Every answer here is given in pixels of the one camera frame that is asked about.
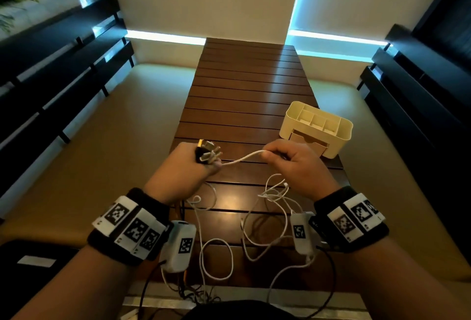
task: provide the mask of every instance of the wooden table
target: wooden table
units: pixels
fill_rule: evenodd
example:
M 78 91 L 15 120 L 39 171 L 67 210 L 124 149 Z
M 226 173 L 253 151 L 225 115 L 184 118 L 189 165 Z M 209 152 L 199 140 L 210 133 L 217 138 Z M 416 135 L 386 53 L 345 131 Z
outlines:
M 279 138 L 284 115 L 293 101 L 317 107 L 293 46 L 208 38 L 172 150 L 182 141 L 207 139 L 221 147 L 223 162 L 239 159 Z M 338 157 L 323 158 L 323 161 L 340 185 L 349 184 Z M 199 212 L 203 242 L 212 238 L 226 240 L 234 253 L 234 273 L 225 282 L 207 278 L 208 284 L 268 287 L 280 269 L 305 263 L 305 258 L 294 250 L 292 240 L 283 240 L 256 263 L 246 259 L 241 247 L 240 220 L 252 208 L 268 177 L 274 173 L 275 170 L 259 156 L 254 156 L 225 167 L 209 178 L 218 200 L 212 210 Z M 207 185 L 203 185 L 196 194 L 202 197 L 199 207 L 209 207 L 213 203 L 213 194 Z M 304 211 L 314 209 L 312 201 L 292 191 L 288 196 L 296 199 Z M 195 211 L 185 206 L 185 220 L 197 224 Z M 179 211 L 172 209 L 170 218 L 180 219 Z M 255 242 L 269 243 L 280 236 L 284 222 L 283 213 L 276 205 L 260 201 L 254 215 L 247 220 L 246 231 Z M 199 250 L 197 242 L 188 270 L 189 283 L 202 282 L 198 268 Z M 262 250 L 251 246 L 248 252 L 253 258 Z M 206 269 L 213 276 L 221 278 L 229 273 L 230 254 L 225 246 L 208 245 L 204 259 Z M 139 273 L 142 278 L 151 267 L 152 264 L 141 267 Z M 160 275 L 156 275 L 155 280 L 159 281 Z M 331 284 L 330 264 L 324 255 L 320 255 L 309 269 L 291 270 L 280 276 L 275 287 L 328 291 Z M 354 291 L 341 269 L 337 289 Z

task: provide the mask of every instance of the desk organizer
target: desk organizer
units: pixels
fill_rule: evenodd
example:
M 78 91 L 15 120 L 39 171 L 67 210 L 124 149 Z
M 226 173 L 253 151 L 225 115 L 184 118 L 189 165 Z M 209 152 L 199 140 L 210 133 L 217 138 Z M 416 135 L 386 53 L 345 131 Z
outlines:
M 319 156 L 332 159 L 350 140 L 352 129 L 348 119 L 294 101 L 286 111 L 280 137 L 304 142 Z

